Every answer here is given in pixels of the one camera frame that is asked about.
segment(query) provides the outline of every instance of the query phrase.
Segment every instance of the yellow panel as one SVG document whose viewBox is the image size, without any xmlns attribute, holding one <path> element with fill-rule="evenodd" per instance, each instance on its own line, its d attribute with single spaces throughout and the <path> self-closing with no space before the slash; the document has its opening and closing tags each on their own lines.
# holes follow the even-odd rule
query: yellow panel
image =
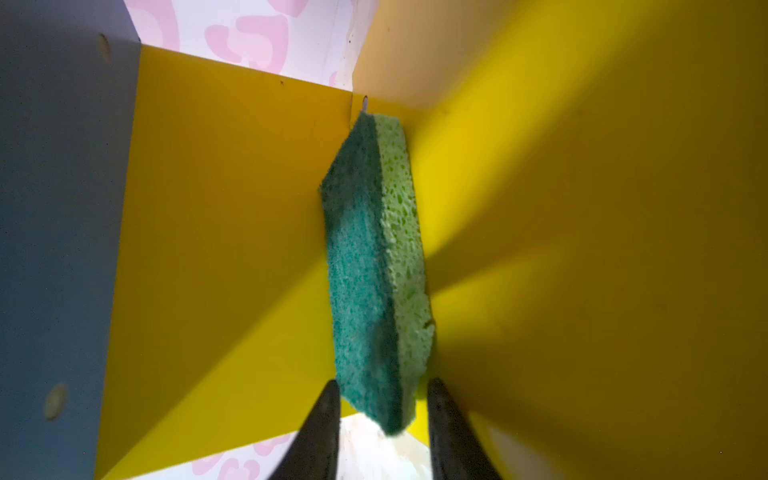
<svg viewBox="0 0 768 480">
<path fill-rule="evenodd" d="M 293 431 L 334 377 L 317 188 L 350 101 L 142 48 L 96 478 Z"/>
<path fill-rule="evenodd" d="M 767 8 L 523 3 L 409 135 L 430 368 L 567 478 L 768 471 Z"/>
<path fill-rule="evenodd" d="M 353 72 L 356 93 L 434 107 L 471 70 L 511 0 L 380 0 Z"/>
</svg>

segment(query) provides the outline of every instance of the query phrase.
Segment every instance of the screw hole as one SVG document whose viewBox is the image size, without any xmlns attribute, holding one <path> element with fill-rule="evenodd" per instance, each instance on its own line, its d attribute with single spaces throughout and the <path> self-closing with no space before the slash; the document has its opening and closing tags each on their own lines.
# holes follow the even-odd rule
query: screw hole
<svg viewBox="0 0 768 480">
<path fill-rule="evenodd" d="M 43 415 L 45 419 L 52 422 L 61 415 L 64 411 L 64 406 L 67 404 L 67 386 L 63 383 L 57 384 L 45 397 L 45 404 L 43 405 Z"/>
<path fill-rule="evenodd" d="M 98 34 L 98 52 L 101 54 L 101 57 L 104 59 L 104 62 L 111 63 L 112 62 L 112 55 L 109 48 L 109 40 L 107 40 L 107 36 L 103 33 Z"/>
</svg>

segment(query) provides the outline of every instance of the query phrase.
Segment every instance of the green scouring pad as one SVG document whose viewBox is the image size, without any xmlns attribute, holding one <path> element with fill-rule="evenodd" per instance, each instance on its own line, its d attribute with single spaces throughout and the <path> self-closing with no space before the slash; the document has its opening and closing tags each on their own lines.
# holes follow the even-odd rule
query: green scouring pad
<svg viewBox="0 0 768 480">
<path fill-rule="evenodd" d="M 361 113 L 320 193 L 336 380 L 355 409 L 395 435 L 414 418 L 435 331 L 400 122 Z"/>
</svg>

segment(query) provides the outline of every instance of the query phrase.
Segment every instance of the white surface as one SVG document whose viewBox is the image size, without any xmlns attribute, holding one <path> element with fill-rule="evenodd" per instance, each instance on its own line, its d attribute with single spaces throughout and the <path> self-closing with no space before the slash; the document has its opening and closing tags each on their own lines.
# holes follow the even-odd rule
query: white surface
<svg viewBox="0 0 768 480">
<path fill-rule="evenodd" d="M 351 91 L 352 71 L 378 0 L 125 4 L 146 45 Z"/>
<path fill-rule="evenodd" d="M 279 465 L 296 433 L 152 472 L 134 480 L 259 480 Z M 356 414 L 341 419 L 339 480 L 429 480 L 429 449 L 411 434 L 387 438 Z"/>
</svg>

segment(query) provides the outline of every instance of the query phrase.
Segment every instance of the pink heart pattern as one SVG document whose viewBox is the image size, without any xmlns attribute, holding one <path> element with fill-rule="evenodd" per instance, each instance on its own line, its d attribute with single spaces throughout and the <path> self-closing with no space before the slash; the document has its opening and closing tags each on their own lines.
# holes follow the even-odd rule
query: pink heart pattern
<svg viewBox="0 0 768 480">
<path fill-rule="evenodd" d="M 211 25 L 205 30 L 211 51 L 222 60 L 279 74 L 288 56 L 288 20 L 282 15 L 247 15 L 235 21 L 235 28 Z"/>
<path fill-rule="evenodd" d="M 301 12 L 304 11 L 306 4 L 309 0 L 267 0 L 272 8 L 278 12 L 290 15 L 292 17 L 298 17 Z"/>
<path fill-rule="evenodd" d="M 192 473 L 195 475 L 205 475 L 221 460 L 223 453 L 217 453 L 210 457 L 200 458 L 192 462 Z"/>
<path fill-rule="evenodd" d="M 256 460 L 247 460 L 240 467 L 236 458 L 230 458 L 221 466 L 218 480 L 256 480 L 260 470 Z"/>
<path fill-rule="evenodd" d="M 263 442 L 254 443 L 253 444 L 253 450 L 263 456 L 266 457 L 272 451 L 277 447 L 278 445 L 282 445 L 283 443 L 287 443 L 289 440 L 291 440 L 291 434 L 287 433 L 285 435 L 281 435 L 279 437 L 275 437 L 274 439 L 264 440 Z"/>
<path fill-rule="evenodd" d="M 125 0 L 143 43 L 179 51 L 181 40 L 171 0 Z"/>
</svg>

